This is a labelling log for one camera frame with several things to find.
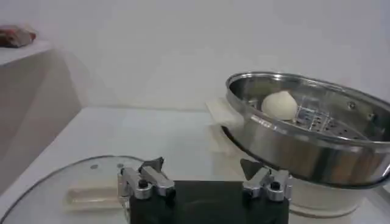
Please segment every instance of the pot rim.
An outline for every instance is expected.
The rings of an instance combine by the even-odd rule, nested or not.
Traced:
[[[333,149],[340,149],[340,150],[349,150],[351,152],[357,152],[361,150],[361,148],[372,148],[375,150],[375,152],[383,152],[383,153],[389,153],[390,152],[390,141],[370,141],[370,140],[359,140],[359,139],[349,139],[349,138],[343,138],[340,136],[327,136],[322,133],[308,131],[304,128],[297,127],[293,124],[290,124],[285,121],[281,121],[278,119],[275,119],[273,117],[268,116],[267,114],[264,114],[262,111],[257,110],[253,107],[250,107],[248,104],[246,104],[243,100],[238,98],[231,90],[230,85],[239,80],[239,79],[246,79],[249,77],[273,77],[275,79],[280,79],[282,77],[289,77],[294,78],[298,80],[303,80],[309,83],[313,83],[315,85],[323,86],[324,88],[332,89],[339,91],[349,97],[357,98],[359,99],[360,96],[364,96],[366,99],[372,100],[376,105],[379,107],[384,108],[390,113],[390,103],[385,102],[384,100],[381,100],[377,97],[371,96],[369,94],[366,94],[364,92],[358,91],[356,89],[352,89],[349,87],[337,85],[334,83],[326,82],[323,80],[318,79],[311,79],[302,75],[297,74],[290,74],[290,73],[282,73],[282,72],[272,72],[272,71],[250,71],[250,72],[240,72],[237,74],[234,74],[230,76],[226,81],[226,88],[227,88],[227,100],[229,104],[240,113],[240,111],[245,111],[245,114],[253,114],[255,116],[251,116],[251,119],[256,120],[259,124],[272,129],[273,131],[277,131],[283,135],[288,135],[294,138],[297,138],[301,141],[310,141],[314,144],[324,146],[324,147],[331,147]],[[234,98],[234,101],[238,102],[241,108],[237,108],[237,106],[231,102],[230,97]]]

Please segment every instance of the red package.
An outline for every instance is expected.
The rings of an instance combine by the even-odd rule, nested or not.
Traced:
[[[0,47],[18,48],[31,44],[37,35],[20,26],[0,26]]]

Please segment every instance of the steamed bun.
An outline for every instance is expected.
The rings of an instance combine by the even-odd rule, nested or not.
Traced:
[[[268,95],[261,104],[263,113],[276,119],[293,120],[297,114],[298,104],[287,91]]]

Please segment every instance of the metal clamp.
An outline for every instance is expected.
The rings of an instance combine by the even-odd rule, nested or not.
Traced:
[[[283,201],[291,199],[291,175],[287,170],[279,170],[273,176],[273,180],[267,184],[266,193],[271,201]]]
[[[168,197],[175,192],[175,182],[167,179],[161,173],[158,173],[151,166],[141,168],[141,176],[148,182],[152,183],[157,190],[157,194],[163,197]]]
[[[118,196],[148,199],[152,196],[152,185],[142,179],[133,168],[123,168],[118,174]]]
[[[264,188],[266,196],[271,201],[283,201],[291,198],[291,175],[287,170],[275,171],[261,168],[249,181],[243,182],[243,191],[251,198],[260,197],[261,189]]]
[[[243,191],[257,198],[260,196],[261,188],[271,181],[271,171],[267,168],[261,168],[249,181],[243,182]]]

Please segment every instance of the stainless steel pot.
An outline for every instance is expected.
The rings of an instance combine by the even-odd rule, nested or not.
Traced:
[[[390,104],[360,91],[301,75],[248,72],[231,76],[227,100],[244,122],[228,130],[236,144],[296,178],[341,188],[370,188],[390,175]],[[260,111],[287,90],[299,105],[280,121]]]

